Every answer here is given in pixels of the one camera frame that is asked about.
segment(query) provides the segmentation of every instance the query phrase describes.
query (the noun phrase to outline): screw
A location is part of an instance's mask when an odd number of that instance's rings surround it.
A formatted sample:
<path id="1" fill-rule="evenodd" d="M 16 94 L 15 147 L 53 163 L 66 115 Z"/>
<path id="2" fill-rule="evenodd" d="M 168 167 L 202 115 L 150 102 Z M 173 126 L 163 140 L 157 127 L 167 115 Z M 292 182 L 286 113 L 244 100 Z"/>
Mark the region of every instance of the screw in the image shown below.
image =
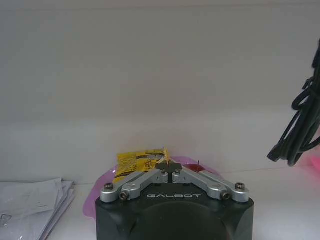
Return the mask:
<path id="1" fill-rule="evenodd" d="M 220 198 L 222 199 L 222 200 L 229 200 L 230 198 L 231 198 L 231 195 L 230 195 L 230 193 L 227 191 L 227 190 L 223 190 L 223 191 L 221 191 L 221 193 L 220 193 Z"/>
<path id="2" fill-rule="evenodd" d="M 105 190 L 112 190 L 114 189 L 114 184 L 112 182 L 108 182 L 104 185 Z"/>
<path id="3" fill-rule="evenodd" d="M 235 184 L 235 189 L 240 190 L 240 191 L 244 191 L 246 189 L 246 185 L 242 182 L 237 182 Z"/>
<path id="4" fill-rule="evenodd" d="M 120 194 L 119 194 L 119 198 L 122 201 L 126 201 L 129 198 L 129 193 L 126 192 L 126 191 L 121 191 Z"/>

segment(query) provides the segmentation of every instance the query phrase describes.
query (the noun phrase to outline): white surface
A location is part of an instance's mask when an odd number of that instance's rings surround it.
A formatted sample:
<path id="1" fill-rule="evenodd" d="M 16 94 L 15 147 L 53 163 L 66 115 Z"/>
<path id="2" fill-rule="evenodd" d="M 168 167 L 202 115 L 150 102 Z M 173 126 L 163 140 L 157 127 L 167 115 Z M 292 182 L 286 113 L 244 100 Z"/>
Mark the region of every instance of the white surface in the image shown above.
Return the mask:
<path id="1" fill-rule="evenodd" d="M 320 37 L 320 4 L 0 14 L 0 181 L 93 183 L 167 146 L 220 172 L 266 160 Z"/>
<path id="2" fill-rule="evenodd" d="M 320 173 L 312 167 L 223 174 L 244 182 L 255 202 L 253 240 L 318 240 Z M 76 197 L 48 240 L 95 240 L 95 222 L 82 215 L 92 184 L 77 185 Z"/>
<path id="3" fill-rule="evenodd" d="M 317 3 L 319 0 L 2 0 L 0 10 L 105 9 Z"/>

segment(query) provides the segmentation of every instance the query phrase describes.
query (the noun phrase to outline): yellow snack package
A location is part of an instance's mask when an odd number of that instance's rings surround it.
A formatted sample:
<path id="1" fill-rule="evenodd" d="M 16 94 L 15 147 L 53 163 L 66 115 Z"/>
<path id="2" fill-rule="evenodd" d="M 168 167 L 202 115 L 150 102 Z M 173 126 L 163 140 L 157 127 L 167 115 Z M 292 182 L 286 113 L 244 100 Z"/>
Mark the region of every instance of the yellow snack package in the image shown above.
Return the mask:
<path id="1" fill-rule="evenodd" d="M 154 169 L 157 163 L 163 161 L 169 161 L 169 153 L 166 148 L 119 153 L 113 183 L 121 181 L 135 171 L 148 172 Z"/>

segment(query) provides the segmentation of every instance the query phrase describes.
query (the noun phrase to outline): white paper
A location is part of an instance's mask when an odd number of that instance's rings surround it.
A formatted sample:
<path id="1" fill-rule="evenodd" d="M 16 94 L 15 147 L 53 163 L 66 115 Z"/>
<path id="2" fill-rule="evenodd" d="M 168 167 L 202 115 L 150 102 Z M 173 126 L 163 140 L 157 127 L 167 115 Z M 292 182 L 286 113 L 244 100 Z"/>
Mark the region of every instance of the white paper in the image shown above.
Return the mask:
<path id="1" fill-rule="evenodd" d="M 0 183 L 0 193 L 3 189 L 5 189 L 5 193 L 11 197 L 19 197 L 20 194 L 15 194 L 13 190 L 21 190 L 22 186 L 27 187 L 27 189 L 36 189 L 35 192 L 37 196 L 40 196 L 40 198 L 36 204 L 31 206 L 39 206 L 37 204 L 47 203 L 51 209 L 33 214 L 12 216 L 12 218 L 10 218 L 5 225 L 0 225 L 0 240 L 42 240 L 45 239 L 45 237 L 50 233 L 61 215 L 72 202 L 74 194 L 73 190 L 71 189 L 73 183 L 70 181 L 62 182 L 61 178 L 58 178 L 47 182 Z M 28 199 L 31 201 L 31 203 L 35 202 L 35 198 L 29 197 Z"/>
<path id="2" fill-rule="evenodd" d="M 32 215 L 55 209 L 61 178 L 7 185 L 0 189 L 0 213 Z"/>

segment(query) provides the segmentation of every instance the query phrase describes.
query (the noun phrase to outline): white table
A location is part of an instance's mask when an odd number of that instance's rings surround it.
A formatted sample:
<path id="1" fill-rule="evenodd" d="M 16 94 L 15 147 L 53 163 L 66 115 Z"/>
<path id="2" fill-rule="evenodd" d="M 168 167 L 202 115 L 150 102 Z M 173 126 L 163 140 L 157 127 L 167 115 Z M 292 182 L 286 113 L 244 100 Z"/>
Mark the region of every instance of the white table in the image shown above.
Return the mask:
<path id="1" fill-rule="evenodd" d="M 254 240 L 320 239 L 320 172 L 310 166 L 223 173 L 243 182 L 254 207 Z M 95 222 L 82 214 L 93 184 L 77 185 L 76 197 L 48 240 L 96 240 Z"/>

